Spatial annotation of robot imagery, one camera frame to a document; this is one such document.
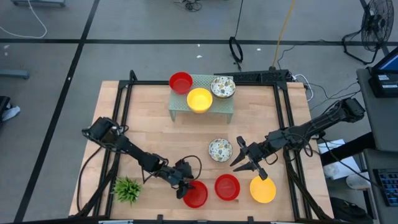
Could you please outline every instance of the yellow cable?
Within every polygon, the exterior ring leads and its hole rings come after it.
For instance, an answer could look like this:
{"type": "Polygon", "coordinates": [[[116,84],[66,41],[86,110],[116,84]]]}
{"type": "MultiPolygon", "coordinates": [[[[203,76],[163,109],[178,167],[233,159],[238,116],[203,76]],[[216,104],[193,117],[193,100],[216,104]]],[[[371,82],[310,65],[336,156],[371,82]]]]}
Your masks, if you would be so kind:
{"type": "Polygon", "coordinates": [[[286,23],[287,23],[287,21],[289,20],[290,14],[292,13],[292,10],[293,10],[294,3],[295,3],[295,2],[296,2],[296,0],[292,0],[292,4],[290,5],[289,12],[287,13],[287,16],[286,16],[286,19],[285,19],[285,22],[284,22],[284,26],[282,27],[282,30],[280,31],[279,39],[278,39],[278,44],[276,45],[275,58],[274,58],[274,62],[272,63],[272,66],[273,66],[273,67],[275,67],[275,62],[276,62],[276,59],[278,58],[279,42],[280,42],[280,40],[281,40],[281,38],[282,38],[282,34],[283,34],[284,31],[285,31],[286,23]]]}

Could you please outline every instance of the keyboard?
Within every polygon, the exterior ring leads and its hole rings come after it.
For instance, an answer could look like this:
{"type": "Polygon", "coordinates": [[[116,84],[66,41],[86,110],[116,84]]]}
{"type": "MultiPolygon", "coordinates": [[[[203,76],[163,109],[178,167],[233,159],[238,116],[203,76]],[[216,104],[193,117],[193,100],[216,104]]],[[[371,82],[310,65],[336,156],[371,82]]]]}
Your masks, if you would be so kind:
{"type": "Polygon", "coordinates": [[[374,169],[373,172],[380,186],[388,192],[395,193],[394,195],[381,191],[386,205],[398,206],[398,169],[374,169]]]}
{"type": "Polygon", "coordinates": [[[214,75],[232,76],[234,77],[234,82],[240,83],[275,83],[293,81],[293,77],[288,70],[215,73],[214,75]]]}

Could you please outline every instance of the fan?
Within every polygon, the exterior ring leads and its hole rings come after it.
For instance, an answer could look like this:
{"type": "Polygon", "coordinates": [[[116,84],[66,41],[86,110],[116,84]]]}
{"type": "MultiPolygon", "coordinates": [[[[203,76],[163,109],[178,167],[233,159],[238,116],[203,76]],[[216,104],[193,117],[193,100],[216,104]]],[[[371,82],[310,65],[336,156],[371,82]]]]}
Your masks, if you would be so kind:
{"type": "Polygon", "coordinates": [[[374,62],[377,51],[388,41],[391,35],[394,23],[394,7],[391,0],[371,0],[364,7],[364,10],[361,29],[352,34],[345,35],[343,37],[343,46],[344,53],[367,65],[374,62]],[[346,38],[351,37],[351,41],[359,33],[361,33],[364,48],[370,52],[374,52],[371,62],[365,62],[347,51],[346,38]]]}

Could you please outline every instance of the yellow bowl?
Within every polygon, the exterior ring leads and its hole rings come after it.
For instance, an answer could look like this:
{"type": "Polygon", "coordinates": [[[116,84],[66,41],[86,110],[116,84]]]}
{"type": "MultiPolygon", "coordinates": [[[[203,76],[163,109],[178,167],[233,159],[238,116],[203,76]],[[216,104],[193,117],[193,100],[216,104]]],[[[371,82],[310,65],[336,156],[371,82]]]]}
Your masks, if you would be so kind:
{"type": "Polygon", "coordinates": [[[213,103],[213,96],[207,89],[196,88],[189,92],[187,103],[193,112],[204,113],[213,103]]]}
{"type": "Polygon", "coordinates": [[[276,187],[269,177],[266,180],[255,177],[250,183],[250,194],[260,203],[269,203],[275,198],[276,187]]]}

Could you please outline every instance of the red bowl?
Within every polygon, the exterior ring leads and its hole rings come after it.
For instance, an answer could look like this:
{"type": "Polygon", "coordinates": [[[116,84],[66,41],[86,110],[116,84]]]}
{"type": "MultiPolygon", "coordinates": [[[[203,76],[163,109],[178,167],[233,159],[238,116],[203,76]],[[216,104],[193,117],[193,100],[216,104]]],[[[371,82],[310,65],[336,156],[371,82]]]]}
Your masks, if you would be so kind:
{"type": "Polygon", "coordinates": [[[194,189],[188,189],[183,200],[191,208],[199,208],[205,204],[207,200],[207,187],[204,183],[194,180],[190,182],[194,189]]]}
{"type": "Polygon", "coordinates": [[[186,72],[177,72],[169,80],[169,86],[176,94],[186,94],[191,89],[193,80],[186,72]]]}
{"type": "Polygon", "coordinates": [[[215,184],[216,194],[223,200],[234,200],[241,191],[241,186],[236,177],[224,174],[217,178],[215,184]]]}

